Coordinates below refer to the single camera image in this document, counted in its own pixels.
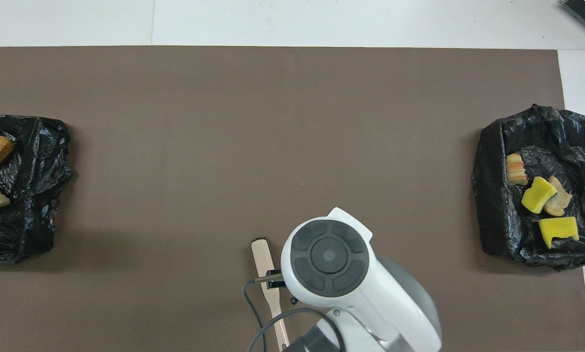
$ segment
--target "brown paper mat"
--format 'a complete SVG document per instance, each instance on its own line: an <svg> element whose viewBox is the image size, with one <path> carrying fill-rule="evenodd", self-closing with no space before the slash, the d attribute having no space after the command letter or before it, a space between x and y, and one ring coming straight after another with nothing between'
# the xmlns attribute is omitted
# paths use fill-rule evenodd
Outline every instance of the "brown paper mat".
<svg viewBox="0 0 585 352"><path fill-rule="evenodd" d="M76 172L55 248L0 265L0 351L242 351L251 241L278 261L333 206L428 290L443 351L585 350L582 271L478 242L478 132L532 103L563 107L555 51L0 48L0 114L64 120Z"/></svg>

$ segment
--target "black cable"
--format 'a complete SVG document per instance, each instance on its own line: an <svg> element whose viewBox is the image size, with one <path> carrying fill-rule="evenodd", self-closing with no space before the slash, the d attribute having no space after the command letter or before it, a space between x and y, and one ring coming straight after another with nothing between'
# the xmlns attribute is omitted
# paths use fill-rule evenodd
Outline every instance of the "black cable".
<svg viewBox="0 0 585 352"><path fill-rule="evenodd" d="M266 323L266 325L257 332L253 341L251 341L249 348L247 348L247 352L251 352L251 350L255 347L257 340L260 338L260 335L265 336L266 330L268 330L268 328L270 328L271 326L275 325L276 322L280 321L281 319L283 319L289 315L296 314L296 313L303 313L303 312L316 314L316 315L320 316L321 318L325 319L326 323L329 324L329 326L333 329L333 332L335 333L335 338L338 340L338 345L340 346L340 351L346 352L346 348L344 346L344 340L342 339L342 335L340 334L340 330L335 325L335 323L332 321L332 319L330 319L328 316L326 316L320 310L316 310L314 308L309 308L309 307L294 308L294 309L288 310L286 312L283 312L283 313L279 314L278 316L275 316L275 318L271 319L271 321Z"/></svg>
<svg viewBox="0 0 585 352"><path fill-rule="evenodd" d="M248 281L247 283L245 283L245 285L242 287L242 294L243 296L245 296L245 299L247 300L247 303L249 304L249 307L251 307L251 310L254 312L255 315L255 319L257 319L257 323L260 326L260 329L262 328L261 325L261 319L260 319L260 315L257 314L257 309L255 309L255 306L253 305L253 302L251 301L251 299L249 298L248 294L247 294L247 288L251 285L253 285L255 283L255 280L251 280ZM266 352L266 334L262 334L261 335L262 340L264 342L264 352Z"/></svg>

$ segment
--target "white tile floor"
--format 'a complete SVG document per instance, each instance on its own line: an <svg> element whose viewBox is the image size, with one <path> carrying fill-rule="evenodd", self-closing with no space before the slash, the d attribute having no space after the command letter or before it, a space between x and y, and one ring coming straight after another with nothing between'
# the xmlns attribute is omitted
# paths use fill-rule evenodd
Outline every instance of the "white tile floor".
<svg viewBox="0 0 585 352"><path fill-rule="evenodd" d="M585 28L558 0L0 0L0 46L128 44L557 49L585 114Z"/></svg>

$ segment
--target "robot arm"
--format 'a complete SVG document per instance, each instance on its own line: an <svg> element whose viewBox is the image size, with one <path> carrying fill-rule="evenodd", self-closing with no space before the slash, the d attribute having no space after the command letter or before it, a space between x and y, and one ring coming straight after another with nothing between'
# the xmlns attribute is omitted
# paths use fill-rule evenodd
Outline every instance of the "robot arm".
<svg viewBox="0 0 585 352"><path fill-rule="evenodd" d="M350 351L437 352L441 332L433 301L404 269L375 256L371 238L368 228L339 208L302 223L283 247L286 286L304 303L333 308L328 317ZM337 346L324 321L301 338L316 346L324 339Z"/></svg>

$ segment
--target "black plastic bag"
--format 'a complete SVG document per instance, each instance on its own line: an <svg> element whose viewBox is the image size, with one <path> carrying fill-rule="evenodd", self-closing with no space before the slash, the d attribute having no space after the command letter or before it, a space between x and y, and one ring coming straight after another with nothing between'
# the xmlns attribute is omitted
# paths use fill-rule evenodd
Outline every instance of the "black plastic bag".
<svg viewBox="0 0 585 352"><path fill-rule="evenodd" d="M507 185L505 156L521 154L527 186ZM535 176L555 176L572 200L564 216L577 219L580 240L553 240L548 249L538 220L520 203ZM484 252L555 270L585 265L585 116L533 105L482 130L473 171L477 219Z"/></svg>
<svg viewBox="0 0 585 352"><path fill-rule="evenodd" d="M53 247L58 196L73 173L66 166L68 129L49 118L0 115L0 135L15 144L0 165L0 262L16 263Z"/></svg>

